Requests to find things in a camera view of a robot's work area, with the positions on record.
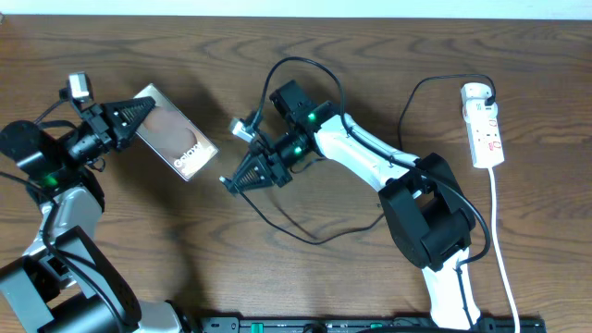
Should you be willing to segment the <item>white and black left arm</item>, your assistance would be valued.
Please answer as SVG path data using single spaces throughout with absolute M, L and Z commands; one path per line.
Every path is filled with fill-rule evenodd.
M 198 332 L 171 301 L 141 302 L 93 241 L 105 211 L 95 162 L 130 145 L 154 109 L 151 97 L 94 104 L 72 99 L 79 126 L 19 120 L 1 131 L 1 152 L 43 221 L 31 246 L 1 270 L 1 291 L 28 332 Z

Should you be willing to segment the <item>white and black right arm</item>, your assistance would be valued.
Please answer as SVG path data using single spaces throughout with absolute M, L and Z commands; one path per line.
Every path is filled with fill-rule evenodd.
M 233 177 L 222 180 L 232 194 L 282 187 L 291 167 L 309 153 L 337 162 L 378 195 L 393 241 L 421 269 L 437 327 L 474 329 L 480 317 L 466 271 L 470 233 L 483 217 L 466 199 L 448 163 L 438 154 L 406 154 L 358 126 L 340 105 L 318 104 L 294 80 L 270 100 L 288 130 L 271 142 L 257 128 L 259 116 L 235 118 L 233 135 L 249 144 Z

